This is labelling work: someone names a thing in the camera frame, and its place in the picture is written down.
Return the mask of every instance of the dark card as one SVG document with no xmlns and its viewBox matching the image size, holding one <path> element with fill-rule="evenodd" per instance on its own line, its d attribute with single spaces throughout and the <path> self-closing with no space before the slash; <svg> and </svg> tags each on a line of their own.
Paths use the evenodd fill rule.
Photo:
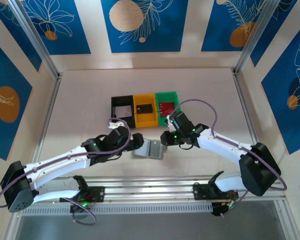
<svg viewBox="0 0 300 240">
<path fill-rule="evenodd" d="M 137 114 L 152 114 L 152 104 L 141 104 L 136 106 Z"/>
</svg>

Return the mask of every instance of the orange circle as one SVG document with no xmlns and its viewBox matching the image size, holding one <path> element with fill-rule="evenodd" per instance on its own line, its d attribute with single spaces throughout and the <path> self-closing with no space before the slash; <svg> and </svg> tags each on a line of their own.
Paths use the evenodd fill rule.
<svg viewBox="0 0 300 240">
<path fill-rule="evenodd" d="M 235 48 L 244 47 L 255 25 L 255 22 L 250 21 L 247 22 L 245 25 L 237 27 L 230 36 L 231 46 Z"/>
<path fill-rule="evenodd" d="M 287 101 L 288 107 L 293 110 L 298 106 L 298 98 L 295 95 L 291 95 Z"/>
<path fill-rule="evenodd" d="M 13 123 L 18 117 L 19 110 L 18 93 L 12 87 L 0 87 L 0 119 L 9 124 Z"/>
<path fill-rule="evenodd" d="M 51 41 L 57 40 L 57 37 L 58 37 L 57 34 L 56 34 L 55 32 L 50 31 L 50 30 L 46 31 L 46 32 L 44 33 L 44 35 L 45 35 L 45 37 L 46 37 L 47 39 L 49 39 L 49 40 L 51 40 Z"/>
</svg>

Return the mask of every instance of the cable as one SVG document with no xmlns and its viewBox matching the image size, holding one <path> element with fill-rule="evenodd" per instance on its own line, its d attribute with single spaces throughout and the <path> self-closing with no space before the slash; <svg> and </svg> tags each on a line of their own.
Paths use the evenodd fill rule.
<svg viewBox="0 0 300 240">
<path fill-rule="evenodd" d="M 112 161 L 112 160 L 118 160 L 119 158 L 121 158 L 122 154 L 120 154 L 118 157 L 116 158 L 109 158 L 108 161 Z"/>
<path fill-rule="evenodd" d="M 190 149 L 192 149 L 194 147 L 194 145 L 192 144 L 190 147 L 188 147 L 188 148 L 183 148 L 183 147 L 181 147 L 181 143 L 179 144 L 179 148 L 181 148 L 182 150 L 190 150 Z"/>
<path fill-rule="evenodd" d="M 230 141 L 228 139 L 225 139 L 223 137 L 220 137 L 220 136 L 215 136 L 215 125 L 217 123 L 217 120 L 218 120 L 218 113 L 217 113 L 217 110 L 214 108 L 214 106 L 212 106 L 210 103 L 204 101 L 204 100 L 201 100 L 201 99 L 188 99 L 188 100 L 185 100 L 185 101 L 182 101 L 178 104 L 178 106 L 175 107 L 175 109 L 172 111 L 172 113 L 169 115 L 169 117 L 174 114 L 176 112 L 176 110 L 184 103 L 186 102 L 192 102 L 192 101 L 196 101 L 196 102 L 201 102 L 201 103 L 204 103 L 206 105 L 208 105 L 214 112 L 214 121 L 212 123 L 212 126 L 211 126 L 211 134 L 214 138 L 216 139 L 219 139 L 220 141 L 226 143 L 226 144 L 230 144 L 238 149 L 240 149 L 240 146 L 233 142 L 233 141 Z M 253 151 L 245 148 L 245 147 L 242 147 L 241 148 L 242 150 L 244 150 L 245 152 L 251 154 L 252 156 L 254 156 L 256 159 L 258 159 L 258 161 L 260 161 L 262 164 L 264 164 L 277 178 L 278 180 L 282 183 L 283 187 L 274 187 L 274 186 L 271 186 L 270 188 L 271 189 L 274 189 L 274 190 L 280 190 L 280 191 L 285 191 L 287 190 L 287 184 L 286 182 L 283 180 L 283 178 L 276 172 L 276 170 L 273 169 L 273 167 L 271 167 L 265 160 L 263 160 L 260 156 L 258 156 L 257 154 L 255 154 Z M 239 200 L 236 202 L 235 205 L 239 204 L 244 198 L 245 196 L 248 194 L 248 190 L 239 198 Z"/>
<path fill-rule="evenodd" d="M 93 220 L 94 220 L 94 222 L 91 222 L 91 223 L 85 223 L 85 222 L 79 221 L 79 220 L 75 219 L 75 213 L 73 212 L 73 214 L 71 215 L 71 217 L 72 217 L 72 219 L 73 219 L 73 221 L 74 221 L 75 223 L 81 224 L 81 225 L 85 225 L 85 226 L 92 226 L 92 225 L 96 224 L 96 222 L 97 222 L 97 217 L 96 217 L 96 215 L 94 215 L 93 212 L 90 211 L 88 208 L 82 206 L 80 203 L 78 203 L 78 202 L 72 200 L 71 198 L 62 197 L 62 199 L 66 200 L 66 201 L 68 201 L 68 202 L 70 202 L 70 203 L 73 203 L 73 204 L 77 205 L 78 207 L 82 208 L 82 209 L 85 210 L 88 214 L 90 214 L 90 215 L 93 217 Z"/>
<path fill-rule="evenodd" d="M 109 124 L 112 120 L 115 120 L 115 121 L 117 121 L 117 122 L 122 122 L 122 123 L 124 124 L 124 126 L 128 129 L 128 138 L 127 138 L 127 140 L 126 140 L 126 142 L 125 142 L 125 144 L 124 144 L 123 146 L 119 147 L 119 148 L 116 149 L 116 150 L 111 150 L 111 151 L 89 151 L 89 152 L 75 153 L 75 154 L 72 154 L 72 155 L 70 155 L 70 156 L 63 156 L 63 157 L 57 158 L 57 159 L 55 159 L 55 160 L 53 160 L 53 161 L 50 161 L 50 162 L 47 162 L 47 163 L 45 163 L 45 164 L 42 164 L 42 165 L 38 166 L 38 167 L 36 168 L 36 170 L 40 170 L 40 169 L 46 168 L 46 167 L 48 167 L 48 166 L 50 166 L 50 165 L 56 164 L 56 163 L 58 163 L 58 162 L 61 162 L 61 161 L 63 161 L 63 160 L 68 160 L 68 159 L 72 159 L 72 158 L 76 158 L 76 157 L 87 156 L 87 155 L 108 155 L 108 154 L 116 154 L 116 153 L 118 153 L 118 152 L 121 152 L 122 150 L 124 150 L 124 149 L 127 147 L 127 145 L 128 145 L 129 142 L 130 142 L 130 138 L 131 138 L 131 130 L 130 130 L 130 127 L 128 126 L 128 124 L 127 124 L 126 121 L 124 121 L 124 120 L 122 120 L 122 119 L 119 119 L 119 118 L 116 118 L 116 117 L 110 118 L 110 119 L 108 120 L 108 124 Z M 5 187 L 2 189 L 2 191 L 0 192 L 0 199 L 1 199 L 1 197 L 3 196 L 3 194 L 4 194 L 9 188 L 11 188 L 12 185 L 14 185 L 14 184 L 15 184 L 16 182 L 18 182 L 20 179 L 22 179 L 22 178 L 26 177 L 27 175 L 32 174 L 32 173 L 34 173 L 34 172 L 35 172 L 35 170 L 34 170 L 34 169 L 31 169 L 30 171 L 27 171 L 27 172 L 21 174 L 20 176 L 18 176 L 17 178 L 15 178 L 14 180 L 12 180 L 12 181 L 11 181 L 7 186 L 5 186 Z M 88 209 L 84 208 L 81 204 L 77 203 L 76 205 L 78 205 L 79 207 L 82 207 L 85 211 L 88 212 Z M 6 208 L 7 206 L 8 206 L 7 204 L 6 204 L 6 205 L 0 205 L 0 209 Z"/>
</svg>

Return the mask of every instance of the green bin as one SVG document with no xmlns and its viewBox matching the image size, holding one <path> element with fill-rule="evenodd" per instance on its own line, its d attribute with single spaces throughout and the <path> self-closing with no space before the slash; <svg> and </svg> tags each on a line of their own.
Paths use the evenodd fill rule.
<svg viewBox="0 0 300 240">
<path fill-rule="evenodd" d="M 175 91 L 157 92 L 155 94 L 155 101 L 158 109 L 158 125 L 166 126 L 167 124 L 165 123 L 165 119 L 167 117 L 161 116 L 159 103 L 174 103 L 174 107 L 176 107 L 179 104 L 177 92 Z"/>
</svg>

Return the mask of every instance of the red object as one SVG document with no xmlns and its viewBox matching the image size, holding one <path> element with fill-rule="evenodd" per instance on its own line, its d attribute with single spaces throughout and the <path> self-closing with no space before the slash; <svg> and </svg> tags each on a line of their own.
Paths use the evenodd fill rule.
<svg viewBox="0 0 300 240">
<path fill-rule="evenodd" d="M 159 102 L 160 115 L 166 117 L 175 109 L 174 102 Z"/>
</svg>

